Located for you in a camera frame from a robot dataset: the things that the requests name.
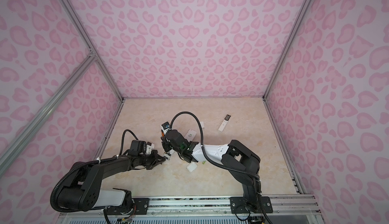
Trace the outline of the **white remote with eco sticker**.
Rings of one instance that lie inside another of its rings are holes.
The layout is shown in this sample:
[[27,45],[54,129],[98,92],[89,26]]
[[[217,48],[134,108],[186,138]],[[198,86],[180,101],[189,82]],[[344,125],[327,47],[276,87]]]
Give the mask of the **white remote with eco sticker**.
[[184,138],[189,141],[189,142],[192,142],[194,141],[195,137],[197,135],[197,132],[195,130],[188,130],[188,132],[186,133],[186,135],[184,136]]

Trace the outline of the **white air conditioner remote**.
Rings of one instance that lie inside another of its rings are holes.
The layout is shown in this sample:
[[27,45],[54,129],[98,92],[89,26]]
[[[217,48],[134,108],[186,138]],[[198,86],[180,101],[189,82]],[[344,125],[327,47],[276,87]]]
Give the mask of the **white air conditioner remote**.
[[174,150],[170,150],[169,152],[165,152],[164,153],[164,158],[167,159],[167,160],[170,160],[174,153],[175,153]]

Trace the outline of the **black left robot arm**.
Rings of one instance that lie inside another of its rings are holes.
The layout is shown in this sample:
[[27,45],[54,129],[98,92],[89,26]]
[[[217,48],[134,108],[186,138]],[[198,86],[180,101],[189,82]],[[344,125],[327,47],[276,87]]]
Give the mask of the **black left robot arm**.
[[57,212],[90,211],[98,208],[102,180],[143,166],[147,170],[166,159],[152,150],[150,155],[117,155],[111,158],[77,162],[55,185],[50,196],[51,207]]

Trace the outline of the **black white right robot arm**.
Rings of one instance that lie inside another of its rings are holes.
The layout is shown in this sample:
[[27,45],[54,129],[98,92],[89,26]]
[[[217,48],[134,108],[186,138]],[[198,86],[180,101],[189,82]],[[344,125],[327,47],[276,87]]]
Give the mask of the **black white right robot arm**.
[[166,153],[174,151],[189,164],[208,161],[216,167],[227,170],[242,184],[247,209],[251,212],[259,212],[260,158],[241,142],[232,140],[226,145],[205,145],[188,141],[177,130],[163,131],[161,140]]

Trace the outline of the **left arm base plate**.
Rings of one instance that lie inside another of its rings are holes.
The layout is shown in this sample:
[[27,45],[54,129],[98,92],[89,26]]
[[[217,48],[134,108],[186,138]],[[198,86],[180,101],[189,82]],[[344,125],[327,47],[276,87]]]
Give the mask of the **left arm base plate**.
[[149,208],[149,198],[135,198],[125,200],[121,206],[108,207],[106,212],[108,215],[146,215]]

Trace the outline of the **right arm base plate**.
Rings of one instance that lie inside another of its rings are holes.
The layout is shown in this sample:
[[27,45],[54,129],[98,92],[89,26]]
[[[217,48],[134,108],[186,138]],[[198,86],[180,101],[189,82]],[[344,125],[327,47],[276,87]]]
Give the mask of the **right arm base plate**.
[[270,197],[267,196],[261,196],[261,202],[257,201],[254,204],[249,203],[243,197],[230,197],[229,201],[232,214],[262,213],[263,210],[268,214],[274,211]]

